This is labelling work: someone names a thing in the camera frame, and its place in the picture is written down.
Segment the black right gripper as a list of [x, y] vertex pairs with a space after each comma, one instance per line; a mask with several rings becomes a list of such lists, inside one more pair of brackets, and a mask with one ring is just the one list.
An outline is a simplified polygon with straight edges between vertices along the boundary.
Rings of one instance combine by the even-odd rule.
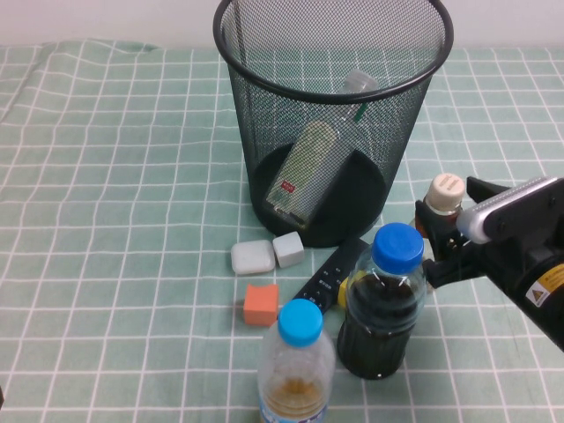
[[[466, 178], [466, 193], [475, 204], [509, 204], [509, 187]], [[563, 309], [563, 221], [498, 219], [489, 224], [456, 220], [462, 207], [437, 211], [425, 200], [415, 203], [415, 223], [430, 242], [433, 257], [423, 260], [428, 284], [443, 286], [488, 277], [523, 311]]]

